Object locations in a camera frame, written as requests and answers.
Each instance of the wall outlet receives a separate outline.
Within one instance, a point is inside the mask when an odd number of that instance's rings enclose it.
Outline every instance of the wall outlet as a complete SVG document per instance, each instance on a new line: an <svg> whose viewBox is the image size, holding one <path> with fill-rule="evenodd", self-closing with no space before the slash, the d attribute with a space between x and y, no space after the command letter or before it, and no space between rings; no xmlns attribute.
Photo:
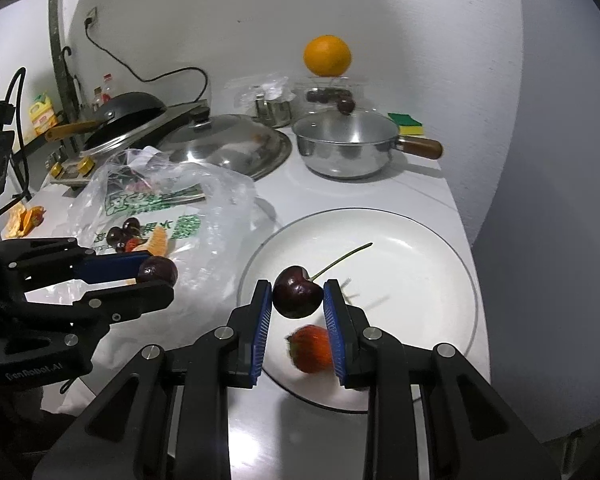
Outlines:
<svg viewBox="0 0 600 480"><path fill-rule="evenodd" d="M93 9L87 12L87 15L84 17L84 19L88 20L89 18L91 18L91 23L89 24L88 28L91 28L98 22L98 7L93 7Z"/></svg>

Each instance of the silver bolt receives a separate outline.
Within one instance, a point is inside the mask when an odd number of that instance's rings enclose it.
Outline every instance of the silver bolt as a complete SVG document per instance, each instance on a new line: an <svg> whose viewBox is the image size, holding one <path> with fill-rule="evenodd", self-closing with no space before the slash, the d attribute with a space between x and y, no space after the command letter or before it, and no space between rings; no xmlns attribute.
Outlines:
<svg viewBox="0 0 600 480"><path fill-rule="evenodd" d="M142 349L140 355L145 359L154 359L160 355L160 347L156 345L147 345Z"/></svg>
<svg viewBox="0 0 600 480"><path fill-rule="evenodd" d="M438 354L442 357L453 357L456 355L456 349L453 348L449 343L442 343L438 345Z"/></svg>
<svg viewBox="0 0 600 480"><path fill-rule="evenodd" d="M78 344L78 336L75 334L67 334L64 336L64 344L67 346L75 346Z"/></svg>
<svg viewBox="0 0 600 480"><path fill-rule="evenodd" d="M234 329L230 326L219 326L214 332L218 339L229 339L234 334Z"/></svg>
<svg viewBox="0 0 600 480"><path fill-rule="evenodd" d="M371 341L382 337L382 330L375 326L368 326L362 331L362 335Z"/></svg>

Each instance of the yellow bottle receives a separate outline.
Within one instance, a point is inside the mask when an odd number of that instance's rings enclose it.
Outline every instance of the yellow bottle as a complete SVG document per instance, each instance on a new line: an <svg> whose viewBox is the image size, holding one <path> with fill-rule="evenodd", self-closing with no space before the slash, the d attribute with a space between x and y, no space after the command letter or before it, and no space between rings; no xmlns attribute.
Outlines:
<svg viewBox="0 0 600 480"><path fill-rule="evenodd" d="M58 118L47 94L40 94L29 107L29 118L37 135L45 133L49 128L58 124Z"/></svg>

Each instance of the white plate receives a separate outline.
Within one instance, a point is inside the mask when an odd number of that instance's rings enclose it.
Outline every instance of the white plate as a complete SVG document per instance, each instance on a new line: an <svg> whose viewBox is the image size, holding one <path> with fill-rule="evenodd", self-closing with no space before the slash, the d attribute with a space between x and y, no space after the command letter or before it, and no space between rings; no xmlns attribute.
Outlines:
<svg viewBox="0 0 600 480"><path fill-rule="evenodd" d="M360 245L373 242L325 272L335 278L348 303L361 307L372 326L404 344L431 349L441 342L464 354L477 321L475 289L456 252L416 221L377 209L347 208L301 218L265 241L251 257L238 299L248 304L258 280L275 282L281 270L300 265L309 275ZM264 371L295 396L345 412L366 412L368 394L345 390L333 371L305 374L287 353L285 337L307 324L324 326L322 307L304 319L287 319L274 309Z"/></svg>

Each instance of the white countertop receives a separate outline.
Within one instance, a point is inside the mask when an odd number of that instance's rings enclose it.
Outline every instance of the white countertop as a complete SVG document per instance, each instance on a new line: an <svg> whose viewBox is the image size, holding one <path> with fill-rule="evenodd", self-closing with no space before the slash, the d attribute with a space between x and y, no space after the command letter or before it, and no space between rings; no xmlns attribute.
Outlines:
<svg viewBox="0 0 600 480"><path fill-rule="evenodd" d="M315 212L341 207L378 208L408 216L444 238L469 270L478 292L478 321L474 342L466 357L490 379L490 359L484 308L474 261L456 203L439 165L413 155L394 152L394 161L376 176L337 182L309 171L294 150L280 167L256 182L258 205L274 230ZM72 199L64 186L47 186L32 205L48 210L43 224L32 233L50 236L66 219ZM87 376L93 390L104 381ZM427 475L424 421L416 402L418 455L421 478ZM306 480L362 478L366 416L324 410L297 399L262 374L253 390L229 392L229 444L234 480Z"/></svg>

